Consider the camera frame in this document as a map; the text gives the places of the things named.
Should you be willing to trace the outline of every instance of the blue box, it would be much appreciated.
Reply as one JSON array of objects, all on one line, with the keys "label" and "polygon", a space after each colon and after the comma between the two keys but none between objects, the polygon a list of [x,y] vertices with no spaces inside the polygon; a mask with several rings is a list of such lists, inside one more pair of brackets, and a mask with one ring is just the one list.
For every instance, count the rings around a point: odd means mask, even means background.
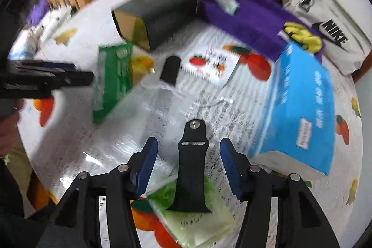
[{"label": "blue box", "polygon": [[249,156],[284,175],[329,175],[335,116],[328,71],[296,43],[287,45],[274,71],[272,96]]}]

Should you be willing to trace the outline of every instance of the green snack bag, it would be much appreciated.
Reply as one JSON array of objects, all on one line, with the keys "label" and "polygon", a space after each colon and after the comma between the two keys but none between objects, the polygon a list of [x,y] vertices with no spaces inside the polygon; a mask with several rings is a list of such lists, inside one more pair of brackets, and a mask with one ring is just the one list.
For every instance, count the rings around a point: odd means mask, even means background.
[{"label": "green snack bag", "polygon": [[132,44],[99,46],[98,77],[92,103],[93,123],[102,122],[123,96],[132,89],[130,61]]},{"label": "green snack bag", "polygon": [[177,243],[183,248],[207,248],[231,233],[236,226],[234,217],[208,177],[204,177],[205,204],[211,213],[167,210],[176,193],[176,178],[172,176],[161,182],[161,188],[148,194],[147,199]]}]

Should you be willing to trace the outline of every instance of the white label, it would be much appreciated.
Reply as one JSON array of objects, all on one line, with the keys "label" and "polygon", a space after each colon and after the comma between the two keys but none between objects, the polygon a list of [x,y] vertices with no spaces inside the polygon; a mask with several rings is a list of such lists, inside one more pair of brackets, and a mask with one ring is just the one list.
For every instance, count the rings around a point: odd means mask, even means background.
[{"label": "white label", "polygon": [[298,129],[297,143],[298,147],[307,151],[309,148],[309,141],[311,138],[312,123],[305,118],[300,119],[300,127]]}]

